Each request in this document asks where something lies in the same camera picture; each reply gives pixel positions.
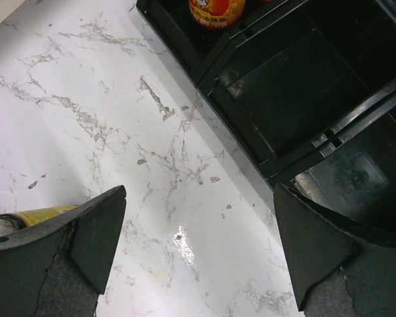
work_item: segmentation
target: orange label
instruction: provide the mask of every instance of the orange label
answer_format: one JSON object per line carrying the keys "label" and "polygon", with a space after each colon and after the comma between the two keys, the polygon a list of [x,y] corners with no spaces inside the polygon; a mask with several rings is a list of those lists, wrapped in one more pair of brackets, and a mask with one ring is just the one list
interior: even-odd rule
{"label": "orange label", "polygon": [[199,24],[207,28],[227,28],[244,11],[245,0],[189,0],[189,10]]}
{"label": "orange label", "polygon": [[75,205],[70,206],[62,206],[62,207],[54,207],[54,208],[44,208],[44,209],[36,209],[36,210],[28,210],[28,211],[20,211],[15,215],[18,215],[22,218],[28,227],[36,225],[37,223],[42,223],[50,218],[60,215],[65,211],[76,208]]}

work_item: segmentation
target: brown stain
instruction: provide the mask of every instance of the brown stain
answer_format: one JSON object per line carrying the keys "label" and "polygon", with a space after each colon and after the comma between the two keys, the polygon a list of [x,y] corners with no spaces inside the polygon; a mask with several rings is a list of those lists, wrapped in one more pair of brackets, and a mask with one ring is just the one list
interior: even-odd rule
{"label": "brown stain", "polygon": [[38,181],[36,180],[35,182],[33,182],[32,184],[30,184],[30,185],[28,186],[28,189],[31,190],[32,188],[34,188],[35,186],[37,186],[37,184],[38,184]]}

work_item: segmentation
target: white marble surface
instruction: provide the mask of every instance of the white marble surface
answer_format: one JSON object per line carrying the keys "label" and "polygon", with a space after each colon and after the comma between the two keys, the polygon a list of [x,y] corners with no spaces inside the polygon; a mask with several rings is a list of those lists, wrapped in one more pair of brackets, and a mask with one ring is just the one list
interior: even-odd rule
{"label": "white marble surface", "polygon": [[126,187],[97,316],[303,316],[272,197],[133,0],[0,25],[0,213]]}

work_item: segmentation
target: marble countertop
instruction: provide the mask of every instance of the marble countertop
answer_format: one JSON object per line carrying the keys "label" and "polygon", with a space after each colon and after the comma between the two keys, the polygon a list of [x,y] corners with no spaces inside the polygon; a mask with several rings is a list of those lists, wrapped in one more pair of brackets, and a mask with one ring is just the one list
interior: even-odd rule
{"label": "marble countertop", "polygon": [[303,316],[273,198],[133,0],[27,0],[0,24],[0,213],[123,184],[96,315]]}

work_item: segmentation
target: yellow label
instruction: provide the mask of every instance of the yellow label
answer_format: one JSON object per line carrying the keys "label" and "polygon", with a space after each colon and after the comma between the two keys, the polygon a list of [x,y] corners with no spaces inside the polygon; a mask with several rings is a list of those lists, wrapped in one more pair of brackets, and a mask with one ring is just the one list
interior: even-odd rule
{"label": "yellow label", "polygon": [[52,207],[52,208],[43,208],[43,209],[36,209],[36,210],[27,210],[27,211],[20,211],[15,213],[20,218],[22,218],[28,227],[36,225],[37,223],[42,223],[50,218],[60,215],[65,211],[71,210],[76,208],[75,205],[69,206],[61,206],[61,207]]}
{"label": "yellow label", "polygon": [[189,0],[189,10],[207,28],[226,28],[242,15],[245,0]]}

